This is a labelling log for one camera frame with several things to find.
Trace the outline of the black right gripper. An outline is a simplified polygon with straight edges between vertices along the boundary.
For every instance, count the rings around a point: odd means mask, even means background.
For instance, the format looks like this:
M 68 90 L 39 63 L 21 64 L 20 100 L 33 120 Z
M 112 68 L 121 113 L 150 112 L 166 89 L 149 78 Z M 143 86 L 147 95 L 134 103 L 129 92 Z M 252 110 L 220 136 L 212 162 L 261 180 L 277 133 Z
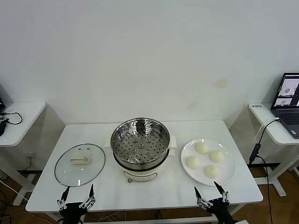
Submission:
M 202 198 L 201 194 L 197 190 L 196 187 L 194 187 L 195 195 L 197 198 L 197 205 L 199 205 L 203 209 L 207 209 L 207 212 L 214 214 L 219 224 L 235 224 L 238 221 L 233 219 L 231 214 L 228 211 L 229 206 L 229 199 L 228 199 L 228 191 L 225 191 L 221 185 L 219 185 L 217 182 L 214 182 L 217 190 L 222 195 L 222 198 L 216 198 L 210 201 L 207 201 L 206 199 Z

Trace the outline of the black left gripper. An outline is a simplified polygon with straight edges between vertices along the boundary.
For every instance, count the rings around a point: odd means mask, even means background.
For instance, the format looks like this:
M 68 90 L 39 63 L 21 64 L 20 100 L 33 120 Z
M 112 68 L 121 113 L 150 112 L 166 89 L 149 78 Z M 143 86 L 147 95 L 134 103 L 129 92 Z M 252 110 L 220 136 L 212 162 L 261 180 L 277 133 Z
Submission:
M 82 203 L 67 203 L 67 196 L 70 190 L 70 186 L 62 193 L 60 199 L 57 199 L 59 207 L 59 213 L 63 217 L 62 224 L 82 224 L 81 217 L 87 213 L 87 208 L 91 208 L 96 202 L 93 190 L 93 184 L 91 185 L 89 196 Z

